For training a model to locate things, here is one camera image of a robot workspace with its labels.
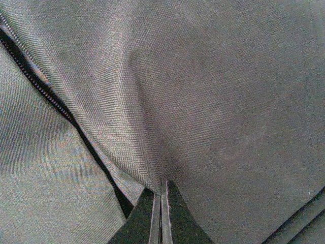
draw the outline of black zipper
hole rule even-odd
[[[33,84],[33,86],[43,95],[48,102],[50,102],[54,108],[63,116],[65,117],[78,131],[79,135],[81,136],[83,142],[86,144],[88,150],[96,160],[97,164],[100,166],[100,168],[104,171],[107,179],[111,183],[115,195],[117,197],[117,200],[120,203],[121,209],[127,218],[129,214],[131,213],[133,209],[132,203],[128,200],[128,198],[122,193],[122,191],[118,188],[116,185],[114,179],[112,178],[109,170],[106,168],[105,164],[101,160],[101,158],[98,156],[97,152],[81,130],[80,126],[76,122],[75,118],[69,111],[68,107],[61,101],[61,99],[48,87],[47,84],[45,84],[38,76],[35,74],[34,70],[31,68],[31,64],[27,61],[26,57],[21,51],[21,48],[19,48],[20,42],[17,38],[17,36],[13,33],[12,29],[8,26],[5,18],[3,15],[0,13],[0,18],[1,18],[1,23],[2,25],[0,26],[0,41],[10,54],[10,56],[14,59],[18,67],[22,70],[24,75],[27,77],[27,79]],[[7,32],[9,32],[14,40],[10,38],[7,33],[5,32],[4,28],[7,29]],[[25,51],[25,48],[22,48],[28,58],[30,60],[33,60],[30,55],[28,54],[27,51]]]

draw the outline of zipper teeth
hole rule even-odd
[[[11,51],[10,47],[8,46],[8,44],[3,41],[3,39],[1,39],[1,43],[5,46],[5,48],[9,51],[9,54],[11,55],[11,57],[15,60],[16,64],[19,66],[19,68],[24,72],[25,76],[28,78],[28,80],[31,81],[31,83],[33,84],[33,86],[39,90],[39,92],[47,99],[47,101],[49,101],[50,103],[52,103],[57,110],[67,119],[69,120],[71,123],[73,122],[73,120],[71,119],[70,115],[68,114],[68,112],[61,107],[61,105],[59,105],[55,99],[53,99],[46,91],[43,90],[43,88],[37,84],[37,82],[32,78],[32,76],[27,72],[26,68],[24,67],[24,65],[22,65],[18,58],[15,56],[15,54]]]
[[[8,24],[8,21],[6,20],[6,18],[4,17],[4,15],[0,12],[0,19],[3,22],[3,24],[6,26],[6,28],[9,30],[10,34],[12,35],[12,37],[15,39],[15,41],[17,42],[17,45],[21,48],[21,50],[24,51],[25,55],[32,61],[32,63],[42,72],[42,74],[47,77],[46,73],[44,72],[43,69],[40,68],[40,66],[34,61],[33,56],[28,52],[28,50],[26,49],[26,47],[24,46],[24,44],[22,44],[22,42],[19,40],[18,36],[16,35],[16,33],[14,32],[14,30],[10,27],[10,25]]]
[[[44,74],[44,72],[40,69],[40,67],[35,64],[33,57],[30,55],[30,53],[26,50],[26,48],[24,47],[24,45],[20,42],[19,38],[17,37],[17,35],[14,33],[14,31],[12,30],[12,28],[9,26],[7,20],[5,19],[5,17],[3,16],[3,14],[0,12],[0,19],[3,22],[3,24],[5,25],[5,27],[8,29],[8,31],[10,32],[10,34],[12,35],[12,37],[14,38],[14,40],[17,42],[17,46],[19,48],[21,48],[24,52],[24,55],[26,55],[30,61]],[[15,63],[18,65],[18,67],[20,68],[20,70],[24,73],[24,75],[28,78],[28,80],[33,84],[33,86],[47,99],[47,101],[49,101],[55,108],[56,110],[58,110],[79,132],[79,134],[81,135],[81,137],[83,138],[83,141],[86,143],[88,149],[90,150],[91,154],[95,157],[98,165],[100,166],[100,168],[105,172],[109,182],[111,183],[115,195],[120,203],[121,209],[125,215],[125,217],[127,218],[129,216],[129,214],[131,213],[132,209],[133,209],[133,205],[131,204],[131,202],[125,197],[125,195],[121,192],[121,190],[118,188],[118,186],[116,185],[115,181],[113,180],[110,172],[108,171],[108,169],[106,168],[106,166],[104,165],[104,163],[101,161],[100,157],[97,155],[96,151],[94,150],[94,148],[91,146],[90,142],[87,140],[86,136],[84,135],[84,133],[82,132],[81,128],[78,126],[77,122],[75,121],[74,118],[72,118],[71,114],[66,111],[60,104],[59,102],[57,102],[55,100],[55,98],[53,98],[48,92],[46,92],[38,83],[37,81],[32,77],[32,75],[28,72],[28,67],[25,67],[24,64],[22,64],[19,59],[16,57],[15,53],[12,51],[11,47],[7,44],[7,42],[5,40],[3,40],[3,38],[0,38],[0,42],[4,45],[4,47],[7,49],[8,53],[10,54],[10,56],[14,59]]]
[[[33,61],[33,63],[35,64],[35,62],[33,60],[33,57],[27,51],[27,49],[25,48],[25,46],[21,43],[21,41],[19,40],[19,38],[17,37],[17,35],[15,34],[15,32],[12,30],[12,28],[10,27],[10,25],[8,24],[6,18],[4,17],[4,15],[2,13],[0,13],[0,18],[1,18],[1,21],[5,24],[6,28],[9,30],[10,34],[12,35],[12,37],[15,39],[15,41],[19,45],[19,47],[26,53],[26,55],[28,56],[28,58],[30,58],[30,60]]]

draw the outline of fabric panel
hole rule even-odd
[[[3,1],[89,139],[215,242],[261,243],[325,182],[322,1]]]
[[[325,187],[306,205],[286,220],[262,244],[287,244],[325,209]]]
[[[107,243],[125,223],[75,128],[0,46],[0,242]]]
[[[325,210],[288,244],[322,244],[325,242]]]

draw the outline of nylon fabric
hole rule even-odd
[[[325,209],[325,187],[262,244],[287,244]]]
[[[322,189],[323,1],[1,9],[102,154],[173,180],[216,243],[261,243]]]
[[[288,244],[322,244],[325,242],[325,211],[314,219]]]
[[[0,243],[107,243],[125,223],[76,129],[0,46]]]

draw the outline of zipper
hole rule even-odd
[[[24,73],[27,79],[32,83],[34,88],[37,89],[39,93],[41,93],[41,95],[48,102],[50,102],[52,106],[77,129],[83,142],[86,144],[88,150],[90,151],[100,168],[104,171],[107,179],[112,185],[117,200],[124,213],[124,216],[127,218],[134,206],[118,188],[109,170],[106,168],[105,164],[103,163],[103,161],[101,160],[101,158],[85,136],[84,132],[78,125],[72,113],[69,111],[68,107],[35,73],[35,68],[33,69],[32,67],[37,67],[39,71],[41,71],[41,69],[39,68],[39,66],[35,65],[32,56],[20,42],[12,28],[8,25],[8,22],[2,13],[0,13],[0,21],[0,42],[3,44],[10,56],[14,59],[15,63],[18,65],[18,67]]]

